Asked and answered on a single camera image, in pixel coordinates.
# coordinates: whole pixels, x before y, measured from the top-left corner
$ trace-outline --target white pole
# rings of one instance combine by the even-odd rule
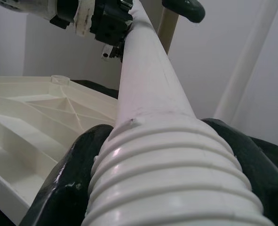
[[[117,123],[82,226],[272,226],[230,146],[194,116],[138,0],[131,13]]]
[[[137,6],[131,13],[134,22],[125,42],[116,125],[138,116],[152,117],[159,113],[194,117],[145,11]]]
[[[214,118],[231,124],[278,10],[278,0],[264,0]]]

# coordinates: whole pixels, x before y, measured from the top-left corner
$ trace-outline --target pvc pipe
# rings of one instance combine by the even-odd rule
[[[159,25],[158,36],[161,41],[165,52],[168,54],[171,41],[175,32],[178,14],[164,8],[162,13],[161,23]]]
[[[273,225],[230,146],[194,116],[134,3],[116,128],[95,158],[82,226]]]
[[[228,124],[232,123],[277,10],[278,0],[265,0],[262,3],[214,118],[221,119]]]

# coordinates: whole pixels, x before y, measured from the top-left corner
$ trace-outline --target white wall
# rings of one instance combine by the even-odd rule
[[[278,145],[278,12],[232,126]]]
[[[0,75],[22,75],[26,14],[0,6]]]
[[[212,117],[262,0],[200,0],[206,17],[180,17],[169,58],[198,118]]]
[[[65,75],[118,88],[121,63],[101,59],[103,44],[93,34],[79,37],[74,28],[58,28],[35,15],[27,16],[24,76]]]

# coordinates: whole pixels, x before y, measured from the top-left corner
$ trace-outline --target black rubber grip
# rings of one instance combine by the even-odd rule
[[[193,23],[200,23],[206,15],[204,7],[197,0],[162,0],[162,4]]]

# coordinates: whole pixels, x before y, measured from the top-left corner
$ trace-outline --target mechanical part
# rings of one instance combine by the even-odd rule
[[[205,16],[197,0],[162,0],[162,4],[194,23]],[[125,37],[133,21],[128,13],[133,0],[0,0],[0,5],[36,14],[63,29],[74,23],[79,36],[90,30],[96,40],[113,46],[110,54],[105,53],[106,58],[122,59]]]
[[[114,48],[113,46],[105,45],[103,47],[103,50],[102,50],[101,58],[103,60],[108,60],[110,58],[110,55],[111,55],[111,52],[112,52],[113,48]]]
[[[133,18],[128,11],[132,0],[96,0],[91,33],[98,41],[119,46],[124,41]]]
[[[162,0],[162,4],[193,23],[200,23],[206,15],[204,7],[197,0]]]

